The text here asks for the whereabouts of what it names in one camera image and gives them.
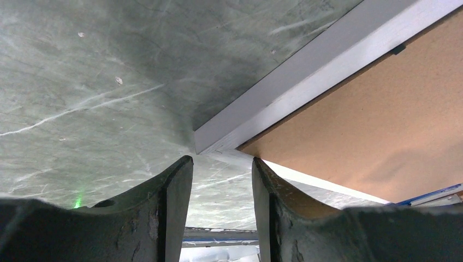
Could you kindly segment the brown backing board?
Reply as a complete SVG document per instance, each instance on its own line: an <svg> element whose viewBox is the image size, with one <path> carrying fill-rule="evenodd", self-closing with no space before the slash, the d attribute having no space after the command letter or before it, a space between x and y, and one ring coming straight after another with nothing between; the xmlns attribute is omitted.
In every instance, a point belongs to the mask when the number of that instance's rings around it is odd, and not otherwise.
<svg viewBox="0 0 463 262"><path fill-rule="evenodd" d="M462 182L462 9L240 147L400 202Z"/></svg>

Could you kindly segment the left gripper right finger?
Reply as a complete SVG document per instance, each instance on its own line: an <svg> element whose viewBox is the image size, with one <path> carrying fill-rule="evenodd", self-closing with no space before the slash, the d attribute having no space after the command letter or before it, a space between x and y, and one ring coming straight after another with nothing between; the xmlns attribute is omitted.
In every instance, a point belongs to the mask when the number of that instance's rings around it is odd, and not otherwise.
<svg viewBox="0 0 463 262"><path fill-rule="evenodd" d="M462 205L326 205L252 163L262 261L462 261Z"/></svg>

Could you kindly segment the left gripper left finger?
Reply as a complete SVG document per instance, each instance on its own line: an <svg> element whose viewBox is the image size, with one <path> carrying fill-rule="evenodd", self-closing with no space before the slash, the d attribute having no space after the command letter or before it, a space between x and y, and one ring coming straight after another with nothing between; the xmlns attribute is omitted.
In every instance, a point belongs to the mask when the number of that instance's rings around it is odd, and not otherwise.
<svg viewBox="0 0 463 262"><path fill-rule="evenodd" d="M178 261L193 178L183 156L92 207L1 199L1 261Z"/></svg>

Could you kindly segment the white picture frame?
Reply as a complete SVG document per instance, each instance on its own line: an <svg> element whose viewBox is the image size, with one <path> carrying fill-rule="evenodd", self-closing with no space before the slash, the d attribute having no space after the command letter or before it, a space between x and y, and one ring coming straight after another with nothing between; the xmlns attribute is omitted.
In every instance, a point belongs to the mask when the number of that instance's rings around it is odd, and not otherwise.
<svg viewBox="0 0 463 262"><path fill-rule="evenodd" d="M454 11L462 1L363 1L195 131L198 154L250 167L240 147ZM264 160L281 177L353 197L379 197Z"/></svg>

